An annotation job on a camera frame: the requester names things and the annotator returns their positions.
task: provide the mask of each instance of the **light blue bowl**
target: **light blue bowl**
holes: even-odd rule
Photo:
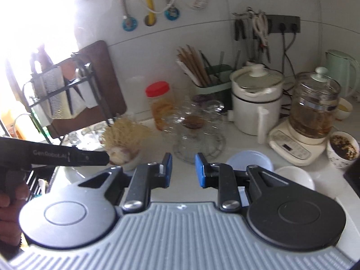
[[[236,153],[226,162],[236,171],[246,171],[246,167],[252,164],[261,166],[268,171],[273,171],[271,160],[263,153],[254,150],[244,150]]]

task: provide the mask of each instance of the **blue gripper pad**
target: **blue gripper pad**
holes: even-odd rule
[[[172,154],[170,154],[169,160],[166,163],[166,187],[170,186],[170,179],[171,179],[171,173],[172,173]]]
[[[201,161],[201,158],[198,154],[195,155],[195,168],[196,174],[198,176],[199,185],[202,188],[205,188],[205,171],[204,171],[204,164]]]

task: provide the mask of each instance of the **human hand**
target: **human hand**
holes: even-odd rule
[[[0,193],[0,241],[17,246],[21,240],[19,214],[26,204],[29,188],[25,182],[15,190],[15,200],[10,204],[10,198],[5,193]]]

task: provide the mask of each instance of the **white lid knob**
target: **white lid knob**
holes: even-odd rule
[[[265,66],[263,64],[256,64],[251,66],[251,73],[250,76],[251,77],[262,77],[267,75],[268,73],[266,72]]]
[[[324,75],[328,72],[329,70],[326,69],[325,67],[317,67],[315,69],[316,74],[312,74],[311,78],[319,81],[319,82],[327,82],[328,79],[324,77]]]

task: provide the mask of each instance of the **white electric pot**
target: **white electric pot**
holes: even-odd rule
[[[279,120],[284,76],[263,65],[244,67],[230,75],[233,121],[242,132],[258,135],[265,143],[268,132]]]

